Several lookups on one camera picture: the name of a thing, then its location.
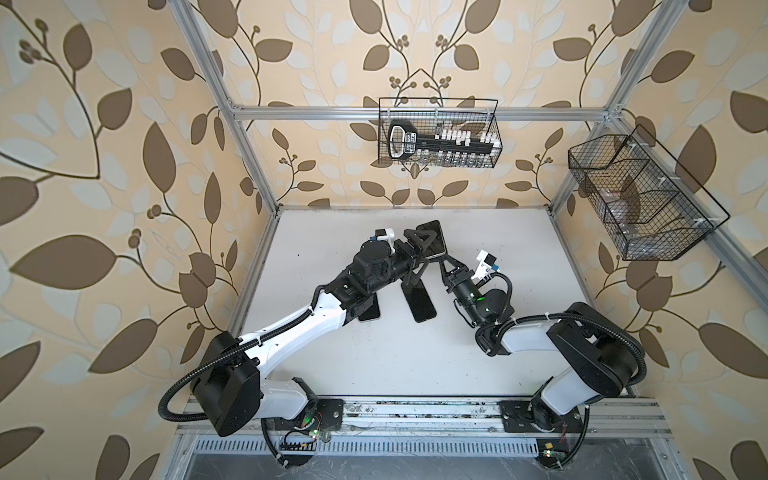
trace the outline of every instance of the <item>metal vent grate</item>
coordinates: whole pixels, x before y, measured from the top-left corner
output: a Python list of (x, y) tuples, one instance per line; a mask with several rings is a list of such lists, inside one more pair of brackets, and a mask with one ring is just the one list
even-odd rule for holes
[[(196, 453), (269, 454), (260, 435), (239, 435), (238, 439), (220, 439), (215, 435), (201, 435)], [(454, 456), (454, 457), (535, 457), (538, 447), (535, 439), (500, 437), (478, 439), (450, 437), (446, 439), (404, 439), (392, 436), (334, 435), (328, 443), (317, 442), (318, 455), (363, 456)], [(284, 452), (286, 455), (300, 452)]]

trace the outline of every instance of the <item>floor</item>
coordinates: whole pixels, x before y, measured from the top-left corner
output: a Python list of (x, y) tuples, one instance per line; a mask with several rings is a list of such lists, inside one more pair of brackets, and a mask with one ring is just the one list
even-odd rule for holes
[(271, 455), (195, 455), (186, 480), (662, 480), (653, 449), (621, 440), (585, 443), (563, 472), (532, 458), (322, 456), (283, 470)]
[[(244, 332), (309, 302), (315, 286), (349, 264), (374, 230), (440, 220), (448, 252), (471, 269), (480, 249), (512, 280), (516, 316), (562, 311), (584, 301), (545, 210), (287, 210), (282, 213)], [(318, 395), (530, 395), (566, 362), (557, 354), (487, 357), (445, 292), (437, 265), (424, 273), (437, 317), (416, 323), (399, 283), (379, 291), (382, 316), (354, 322), (310, 343), (270, 375), (302, 377)], [(494, 280), (485, 289), (498, 286)]]

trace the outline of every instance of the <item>brown leaf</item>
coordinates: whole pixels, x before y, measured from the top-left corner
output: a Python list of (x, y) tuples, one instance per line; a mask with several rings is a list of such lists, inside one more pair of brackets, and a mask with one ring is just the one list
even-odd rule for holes
[(179, 273), (181, 299), (192, 308), (200, 308), (208, 300), (208, 289), (192, 273)]
[(192, 120), (192, 128), (190, 129), (190, 139), (192, 145), (197, 145), (203, 138), (205, 138), (205, 130), (208, 129), (208, 116), (205, 114), (199, 114)]
[(253, 181), (250, 179), (250, 177), (245, 177), (240, 181), (240, 189), (248, 197), (253, 195)]
[(376, 141), (379, 139), (379, 134), (374, 127), (368, 124), (350, 124), (352, 131), (357, 134), (358, 137), (365, 141)]
[(520, 204), (518, 204), (514, 200), (509, 200), (508, 198), (499, 198), (496, 200), (496, 208), (515, 208), (520, 207)]
[(730, 113), (736, 123), (751, 134), (768, 129), (768, 101), (765, 98), (733, 91)]
[(468, 185), (469, 185), (469, 180), (458, 180), (455, 182), (451, 182), (450, 184), (445, 185), (443, 187), (442, 196), (455, 197), (456, 195), (466, 190)]
[(391, 166), (392, 166), (392, 158), (389, 158), (389, 157), (381, 157), (371, 162), (371, 167), (387, 168)]
[(464, 100), (460, 101), (458, 105), (456, 105), (458, 108), (474, 108), (475, 107), (475, 96), (472, 95), (468, 98), (465, 98)]
[(288, 58), (293, 43), (279, 38), (265, 38), (256, 44), (256, 56), (264, 61), (283, 61)]
[(663, 84), (679, 77), (694, 60), (694, 54), (685, 50), (671, 51), (656, 63), (650, 73), (650, 79)]
[(637, 304), (643, 310), (655, 312), (667, 305), (672, 294), (672, 277), (655, 276), (637, 291)]
[(392, 194), (392, 203), (395, 205), (403, 205), (410, 196), (411, 190), (409, 188), (397, 190), (394, 194)]
[(730, 466), (739, 480), (768, 478), (768, 462), (760, 444), (754, 440), (739, 442), (730, 451)]
[(153, 10), (162, 10), (166, 0), (147, 0), (147, 6)]
[(205, 217), (210, 223), (216, 223), (219, 220), (219, 213), (221, 212), (221, 188), (219, 187), (219, 180), (216, 178), (216, 174), (210, 174), (208, 177), (208, 185), (205, 187), (205, 201), (203, 205), (205, 209)]
[(150, 180), (164, 194), (176, 181), (176, 161), (163, 131), (153, 123), (144, 137), (144, 169)]
[(70, 28), (64, 36), (64, 58), (67, 59), (72, 70), (77, 71), (88, 65), (93, 53), (91, 38), (85, 31), (85, 27), (78, 23)]
[(160, 454), (156, 453), (146, 460), (144, 460), (131, 474), (128, 480), (150, 480), (154, 467), (157, 465), (157, 460), (160, 458)]
[(160, 52), (160, 56), (163, 58), (168, 70), (182, 80), (192, 80), (194, 78), (194, 67), (192, 61), (187, 54), (179, 50), (178, 48), (171, 47), (166, 48)]
[(13, 462), (43, 434), (40, 427), (23, 427), (0, 433), (0, 468)]
[(699, 472), (701, 480), (726, 480), (725, 475), (704, 460), (694, 458), (694, 466), (697, 472)]
[(634, 119), (635, 125), (641, 127), (637, 129), (637, 133), (640, 137), (648, 143), (649, 147), (656, 145), (656, 125), (648, 117), (637, 117)]
[(661, 348), (659, 340), (649, 329), (643, 328), (640, 331), (640, 342), (643, 344), (643, 347), (645, 347), (645, 353), (648, 354), (651, 360), (664, 368), (670, 368), (667, 354), (664, 353), (664, 349)]
[(96, 466), (96, 480), (118, 480), (128, 467), (131, 447), (119, 435), (109, 435)]
[(237, 240), (232, 242), (232, 245), (230, 245), (230, 249), (227, 251), (227, 259), (224, 261), (224, 268), (227, 269), (227, 272), (232, 271), (232, 269), (235, 267), (236, 261), (237, 261)]
[(317, 200), (312, 200), (309, 202), (307, 206), (315, 208), (329, 208), (331, 206), (331, 200), (329, 198), (318, 198)]
[(526, 172), (529, 172), (529, 171), (533, 170), (533, 164), (531, 162), (527, 161), (527, 160), (522, 160), (522, 159), (521, 160), (516, 160), (515, 161), (515, 166), (519, 170), (523, 170), (523, 171), (526, 171)]
[(181, 354), (181, 365), (192, 360), (192, 357), (200, 349), (200, 344), (203, 342), (203, 336), (205, 335), (205, 329), (202, 325), (198, 325), (195, 330), (192, 331), (190, 338), (187, 339), (187, 345), (184, 346), (184, 352)]
[(602, 242), (600, 242), (598, 247), (598, 259), (600, 260), (600, 266), (603, 267), (603, 271), (611, 275), (614, 272), (614, 257)]
[(214, 56), (214, 61), (216, 62), (216, 68), (219, 69), (219, 74), (224, 75), (224, 62), (221, 61), (221, 54), (218, 50), (214, 50), (210, 54)]
[(0, 357), (0, 402), (27, 378), (35, 362), (38, 361), (39, 355), (40, 341), (38, 340)]
[(576, 197), (574, 197), (573, 194), (571, 194), (570, 197), (568, 197), (568, 202), (565, 205), (568, 208), (568, 214), (572, 217), (574, 216), (574, 212), (576, 211)]
[(488, 28), (498, 13), (502, 0), (477, 0), (467, 9), (464, 26), (469, 33), (480, 33)]
[(283, 150), (288, 150), (290, 147), (286, 136), (280, 133), (280, 131), (276, 128), (272, 129), (272, 139), (275, 140), (275, 143), (278, 144)]
[(586, 38), (570, 37), (555, 40), (552, 47), (554, 48), (554, 54), (561, 60), (577, 61), (589, 55), (589, 52), (592, 50), (592, 43)]
[(197, 7), (217, 34), (232, 38), (237, 33), (237, 11), (230, 0), (197, 0)]
[(654, 7), (654, 0), (621, 0), (611, 19), (611, 30), (623, 37), (638, 27)]
[(425, 205), (432, 205), (435, 203), (435, 194), (431, 190), (419, 188), (416, 191), (416, 196), (419, 198), (419, 201)]
[(656, 276), (656, 260), (632, 260), (627, 267), (627, 285), (639, 290), (645, 283)]
[(552, 135), (550, 135), (549, 138), (547, 138), (547, 141), (544, 142), (544, 148), (549, 150), (550, 148), (552, 148), (555, 145), (557, 145), (558, 142), (560, 141), (560, 139), (562, 139), (562, 138), (563, 138), (563, 129), (562, 128), (559, 128), (559, 129), (553, 131)]
[(318, 184), (317, 182), (299, 182), (296, 186), (302, 192), (313, 192), (323, 188), (323, 184)]
[(0, 225), (29, 212), (39, 197), (35, 182), (21, 177), (0, 177)]
[(389, 47), (387, 45), (373, 45), (368, 50), (365, 60), (362, 61), (362, 69), (367, 71), (381, 70), (388, 61)]
[(382, 11), (372, 0), (349, 0), (349, 10), (360, 30), (372, 35), (382, 27)]
[(634, 55), (635, 51), (636, 50), (634, 48), (630, 48), (627, 50), (627, 53), (624, 54), (624, 60), (621, 61), (621, 68), (619, 68), (619, 74), (623, 74), (624, 70), (627, 69), (627, 65), (629, 65), (629, 62), (632, 60), (632, 56)]
[(383, 197), (386, 195), (384, 187), (382, 187), (380, 184), (377, 184), (376, 182), (363, 180), (360, 182), (360, 188), (362, 188), (362, 191), (366, 192), (371, 197)]
[(542, 105), (542, 108), (570, 108), (571, 102), (568, 100), (552, 101), (546, 105)]
[(224, 151), (224, 123), (221, 118), (214, 118), (214, 133), (216, 134), (216, 142), (219, 144), (221, 151)]
[(715, 142), (710, 132), (703, 125), (699, 125), (680, 152), (674, 172), (696, 193), (712, 176), (715, 164)]
[(712, 0), (690, 0), (688, 8), (699, 13), (708, 12), (712, 8)]
[(194, 273), (200, 282), (205, 286), (211, 286), (216, 281), (216, 264), (214, 259), (207, 253), (192, 253), (190, 255), (192, 273)]
[(95, 238), (67, 235), (34, 248), (11, 272), (41, 285), (80, 290), (107, 276), (116, 260), (114, 252)]
[(109, 341), (88, 368), (88, 371), (113, 373), (124, 369), (144, 355), (156, 335), (157, 324), (152, 319), (136, 320)]
[(480, 68), (478, 53), (471, 45), (456, 45), (453, 51), (453, 61), (462, 70), (472, 71)]
[(113, 91), (106, 94), (98, 101), (97, 113), (98, 119), (104, 128), (108, 130), (117, 130), (122, 127), (131, 114), (131, 103), (133, 94), (130, 88), (125, 90)]
[(315, 162), (314, 160), (305, 160), (301, 162), (299, 166), (296, 167), (296, 169), (300, 172), (308, 172), (315, 167), (316, 163), (317, 162)]
[(756, 379), (768, 379), (768, 356), (744, 335), (721, 323), (705, 323), (699, 337), (726, 367)]
[(521, 180), (517, 182), (511, 182), (509, 184), (504, 184), (505, 187), (507, 187), (509, 190), (514, 190), (516, 192), (525, 192), (531, 189), (533, 185), (531, 185), (531, 182), (527, 180)]

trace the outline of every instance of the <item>black wire basket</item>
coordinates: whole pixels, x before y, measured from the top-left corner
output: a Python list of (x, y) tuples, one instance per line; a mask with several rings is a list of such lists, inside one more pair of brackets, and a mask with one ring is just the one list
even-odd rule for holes
[[(669, 156), (673, 173), (648, 153), (652, 145)], [(623, 260), (676, 260), (730, 218), (642, 125), (629, 135), (603, 135), (572, 147), (568, 168)], [(700, 204), (712, 211), (705, 213)]]
[(379, 159), (403, 166), (493, 168), (504, 148), (497, 106), (492, 99), (380, 98)]

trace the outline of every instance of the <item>phone screen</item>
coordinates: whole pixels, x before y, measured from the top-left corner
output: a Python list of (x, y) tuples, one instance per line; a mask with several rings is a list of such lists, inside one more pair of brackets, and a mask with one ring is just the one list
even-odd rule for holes
[(442, 227), (440, 227), (440, 220), (433, 220), (431, 222), (422, 223), (417, 230), (431, 230), (437, 234), (432, 243), (429, 244), (425, 252), (425, 258), (427, 260), (445, 255), (445, 240), (442, 236)]
[(432, 299), (429, 298), (429, 293), (424, 286), (424, 282), (419, 280), (419, 282), (410, 290), (407, 290), (404, 287), (404, 284), (401, 283), (400, 288), (402, 289), (402, 294), (406, 296), (408, 307), (410, 307), (413, 319), (417, 323), (421, 323), (437, 316), (437, 311), (435, 310), (435, 306), (432, 305)]

